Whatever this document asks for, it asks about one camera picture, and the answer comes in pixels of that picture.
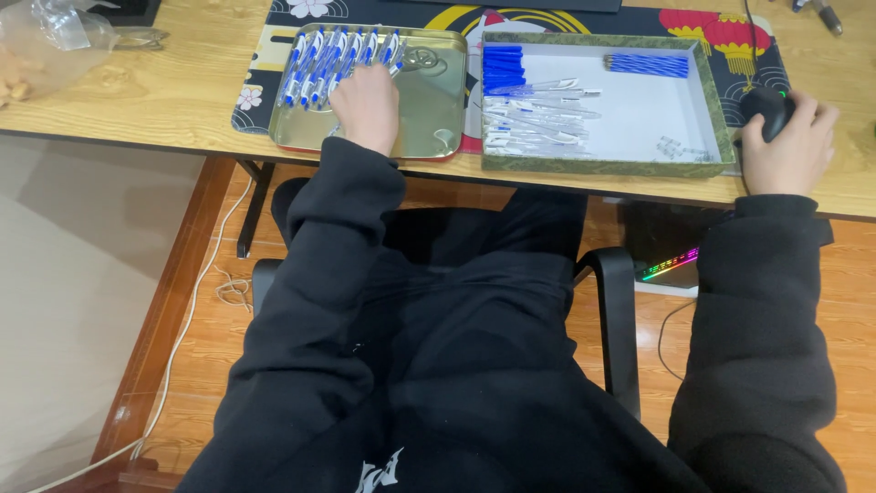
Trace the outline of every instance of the black chair armrest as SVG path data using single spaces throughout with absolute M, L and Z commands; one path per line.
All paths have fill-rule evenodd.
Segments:
M 265 300 L 268 288 L 273 284 L 273 277 L 277 274 L 277 268 L 283 261 L 281 259 L 262 259 L 256 262 L 252 268 L 252 315 L 258 315 Z
M 605 390 L 641 420 L 632 258 L 619 246 L 598 248 L 584 254 L 575 272 L 576 283 L 590 272 L 597 275 Z

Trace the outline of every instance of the black mouse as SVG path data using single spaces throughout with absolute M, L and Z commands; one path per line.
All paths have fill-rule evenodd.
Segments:
M 764 116 L 764 142 L 772 142 L 779 135 L 796 109 L 793 99 L 773 88 L 753 89 L 742 98 L 740 105 L 746 123 L 758 113 Z

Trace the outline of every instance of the right hand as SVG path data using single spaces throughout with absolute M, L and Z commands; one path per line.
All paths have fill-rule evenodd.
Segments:
M 389 157 L 399 135 L 399 90 L 386 67 L 357 66 L 329 99 L 347 140 Z
M 792 91 L 797 109 L 769 144 L 763 140 L 764 118 L 755 115 L 742 129 L 742 175 L 750 195 L 807 196 L 833 157 L 833 125 L 839 110 Z

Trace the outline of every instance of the desk surface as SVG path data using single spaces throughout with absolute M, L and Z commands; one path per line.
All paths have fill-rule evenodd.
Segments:
M 165 50 L 113 53 L 74 87 L 0 111 L 0 133 L 280 162 L 314 160 L 315 154 L 280 151 L 266 136 L 231 128 L 233 102 L 270 4 L 163 0 L 155 26 L 172 34 L 164 41 Z M 625 5 L 744 11 L 741 0 L 626 0 Z M 843 111 L 837 155 L 813 194 L 820 211 L 876 218 L 876 8 L 869 0 L 837 3 L 845 35 L 835 39 L 811 9 L 794 14 L 787 0 L 751 0 L 751 6 L 771 23 L 791 83 Z M 695 180 L 484 172 L 480 156 L 471 154 L 401 164 L 410 175 L 553 185 L 670 202 L 727 204 L 743 193 L 741 181 L 726 176 Z

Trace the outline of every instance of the rgb light strip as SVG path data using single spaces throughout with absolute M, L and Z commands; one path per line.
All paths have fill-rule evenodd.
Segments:
M 679 255 L 674 259 L 665 261 L 660 265 L 655 265 L 648 270 L 645 271 L 644 276 L 642 277 L 642 281 L 647 281 L 652 277 L 668 272 L 676 267 L 680 267 L 686 263 L 690 263 L 696 260 L 696 257 L 699 256 L 700 249 L 694 248 L 693 250 L 687 252 L 684 255 Z

